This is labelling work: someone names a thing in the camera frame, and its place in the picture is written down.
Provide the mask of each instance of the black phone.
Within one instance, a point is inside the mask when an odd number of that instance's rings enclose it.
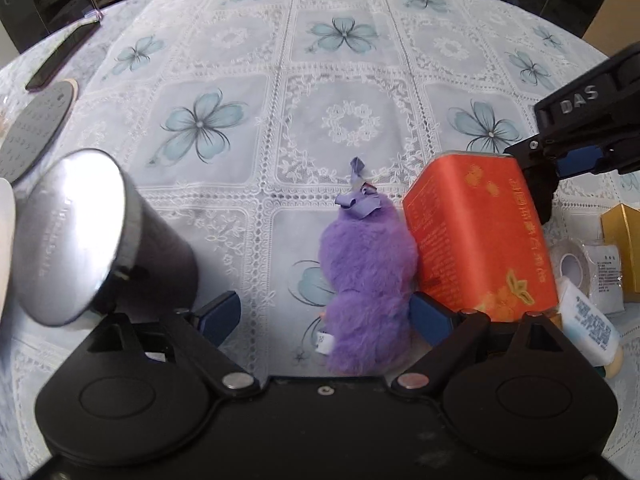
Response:
[[[69,57],[71,57],[78,47],[80,47],[98,27],[100,27],[100,22],[85,23],[84,25],[76,27],[74,31],[66,37],[65,41],[60,43],[53,53],[47,57],[47,60],[33,75],[24,89],[33,92],[44,88],[53,79],[53,76],[64,66]]]

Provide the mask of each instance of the tablecloth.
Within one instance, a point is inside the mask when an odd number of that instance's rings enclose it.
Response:
[[[17,109],[60,39],[0,72],[0,93]],[[604,59],[497,0],[130,0],[108,9],[60,73],[80,82],[78,102],[16,195],[24,200],[65,153],[105,150],[192,245],[196,306],[238,291],[242,321],[224,351],[259,378],[325,374],[312,344],[333,293],[318,238],[335,195],[349,189],[350,159],[399,205],[437,153],[499,153],[534,134],[533,105]],[[619,202],[640,202],[636,174],[561,182],[546,241],[599,237],[598,216]],[[632,478],[638,314],[629,305],[615,319],[626,361],[610,381],[621,416],[605,452]],[[36,394],[91,325],[41,327],[10,295],[0,326],[2,478],[46,459]]]

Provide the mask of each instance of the black canister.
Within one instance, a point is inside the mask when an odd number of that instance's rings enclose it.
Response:
[[[59,160],[20,211],[12,280],[39,323],[61,326],[86,309],[148,321],[191,308],[193,251],[100,150]]]

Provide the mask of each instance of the purple plush toy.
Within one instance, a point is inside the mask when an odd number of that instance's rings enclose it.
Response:
[[[351,167],[353,190],[336,198],[338,218],[320,239],[320,266],[337,292],[324,314],[335,338],[327,367],[381,374],[399,365],[410,346],[408,301],[418,253],[391,200],[360,177],[364,164],[354,158]]]

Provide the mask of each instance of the yellow box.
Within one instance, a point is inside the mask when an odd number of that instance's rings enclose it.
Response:
[[[640,301],[640,211],[618,204],[600,216],[607,244],[614,244],[622,261],[625,301]]]

